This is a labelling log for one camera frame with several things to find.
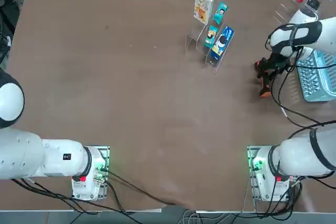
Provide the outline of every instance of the blue plastic basket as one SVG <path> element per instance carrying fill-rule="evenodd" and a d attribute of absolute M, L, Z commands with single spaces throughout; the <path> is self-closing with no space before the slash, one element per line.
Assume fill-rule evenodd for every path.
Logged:
<path fill-rule="evenodd" d="M 324 67 L 336 63 L 336 56 L 314 51 L 298 66 Z M 326 69 L 298 68 L 303 97 L 307 102 L 326 102 L 336 98 L 336 66 Z"/>

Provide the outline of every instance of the blue snack box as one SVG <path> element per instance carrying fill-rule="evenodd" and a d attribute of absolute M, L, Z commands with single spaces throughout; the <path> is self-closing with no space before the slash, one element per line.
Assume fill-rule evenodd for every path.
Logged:
<path fill-rule="evenodd" d="M 219 36 L 216 44 L 212 47 L 211 50 L 211 57 L 215 60 L 220 60 L 221 56 L 223 55 L 223 52 L 226 50 L 227 45 L 230 43 L 234 30 L 232 30 L 230 27 L 226 26 L 221 35 Z"/>

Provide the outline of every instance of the floor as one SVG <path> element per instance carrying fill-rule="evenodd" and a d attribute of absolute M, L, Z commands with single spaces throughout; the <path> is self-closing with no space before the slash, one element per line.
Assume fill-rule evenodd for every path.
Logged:
<path fill-rule="evenodd" d="M 177 224 L 184 209 L 181 207 L 165 207 L 162 209 L 162 213 L 138 213 L 133 215 L 138 221 L 144 224 L 151 223 L 160 223 L 168 224 L 175 223 Z M 70 224 L 78 216 L 75 212 L 0 212 L 0 219 L 2 224 L 17 224 L 24 223 L 29 218 L 30 223 L 34 224 Z M 203 223 L 204 224 L 215 224 L 217 220 L 205 220 L 207 216 L 204 215 Z M 286 221 L 287 224 L 327 224 L 333 223 L 336 220 L 335 214 L 293 214 L 292 217 Z M 221 224 L 231 223 L 232 218 L 228 217 Z M 116 212 L 103 212 L 96 216 L 83 215 L 79 217 L 75 224 L 110 224 L 110 223 L 119 223 L 119 224 L 131 224 L 134 223 L 131 220 L 125 219 L 122 215 Z M 257 224 L 257 223 L 278 223 L 278 221 L 271 218 L 259 220 L 259 219 L 237 219 L 235 224 Z"/>

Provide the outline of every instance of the acrylic display stand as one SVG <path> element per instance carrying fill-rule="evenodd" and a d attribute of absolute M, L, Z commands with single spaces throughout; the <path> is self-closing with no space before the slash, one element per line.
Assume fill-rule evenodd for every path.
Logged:
<path fill-rule="evenodd" d="M 196 18 L 193 17 L 193 22 L 191 24 L 191 28 L 189 32 L 185 35 L 185 51 L 188 51 L 188 48 L 190 46 L 191 41 L 196 42 L 196 50 L 197 52 L 200 52 L 205 56 L 205 63 L 211 65 L 214 68 L 214 73 L 217 73 L 219 66 L 222 63 L 222 60 L 224 58 L 224 53 L 222 54 L 221 58 L 219 60 L 215 60 L 214 58 L 211 57 L 211 48 L 208 48 L 204 45 L 205 39 L 208 34 L 208 30 L 210 26 L 214 26 L 218 28 L 218 32 L 215 36 L 215 42 L 219 38 L 220 34 L 222 33 L 224 27 L 225 27 L 225 18 L 226 18 L 226 13 L 224 13 L 224 16 L 221 20 L 221 23 L 218 25 L 216 21 L 213 20 L 214 14 L 217 11 L 217 8 L 220 4 L 220 2 L 224 2 L 222 0 L 215 0 L 213 10 L 212 10 L 212 15 L 208 21 L 207 25 L 204 25 L 202 22 L 197 20 Z"/>

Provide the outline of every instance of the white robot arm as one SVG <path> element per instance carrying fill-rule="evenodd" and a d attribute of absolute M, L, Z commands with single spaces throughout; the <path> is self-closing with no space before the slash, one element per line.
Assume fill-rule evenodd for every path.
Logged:
<path fill-rule="evenodd" d="M 301 59 L 313 49 L 336 55 L 336 17 L 318 20 L 316 13 L 304 8 L 298 10 L 288 24 L 276 28 L 269 36 L 272 52 L 290 56 L 293 48 L 303 46 Z"/>
<path fill-rule="evenodd" d="M 72 140 L 41 139 L 10 128 L 22 115 L 24 105 L 21 86 L 0 69 L 0 179 L 71 176 L 74 197 L 104 198 L 101 184 L 106 172 L 100 169 L 108 164 L 102 153 Z"/>
<path fill-rule="evenodd" d="M 304 47 L 301 59 L 314 49 L 336 55 L 336 17 L 317 20 L 308 9 L 295 13 L 289 24 L 276 28 L 267 43 L 273 53 L 289 57 L 297 47 Z M 273 200 L 278 200 L 289 186 L 289 176 L 323 176 L 336 171 L 336 129 L 314 129 L 283 141 L 278 146 L 263 146 L 252 167 L 262 200 L 269 200 L 275 180 Z"/>

